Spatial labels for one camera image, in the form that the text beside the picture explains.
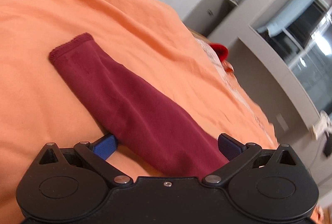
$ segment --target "orange blanket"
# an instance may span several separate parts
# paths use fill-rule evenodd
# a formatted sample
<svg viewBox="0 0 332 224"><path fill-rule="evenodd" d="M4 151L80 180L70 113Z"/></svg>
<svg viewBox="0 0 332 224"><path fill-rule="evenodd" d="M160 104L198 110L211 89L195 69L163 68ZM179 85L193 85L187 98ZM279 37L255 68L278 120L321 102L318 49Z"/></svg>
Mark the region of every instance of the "orange blanket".
<svg viewBox="0 0 332 224"><path fill-rule="evenodd" d="M276 147L260 108L234 77L250 109L230 92L169 6L156 0L0 0L1 223L22 220L15 189L46 142L72 147L103 134L47 59L54 47L86 31L213 137L225 132L243 143ZM159 174L123 146L108 161L133 178Z"/></svg>

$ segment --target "folded clothing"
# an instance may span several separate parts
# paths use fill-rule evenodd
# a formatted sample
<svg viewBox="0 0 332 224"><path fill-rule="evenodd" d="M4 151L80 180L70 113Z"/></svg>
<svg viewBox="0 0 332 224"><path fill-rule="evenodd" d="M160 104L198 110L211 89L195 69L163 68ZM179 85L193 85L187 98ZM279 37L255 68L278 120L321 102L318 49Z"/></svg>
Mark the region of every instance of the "folded clothing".
<svg viewBox="0 0 332 224"><path fill-rule="evenodd" d="M94 118L167 176L203 176L228 162L217 141L167 96L84 33L49 60Z"/></svg>

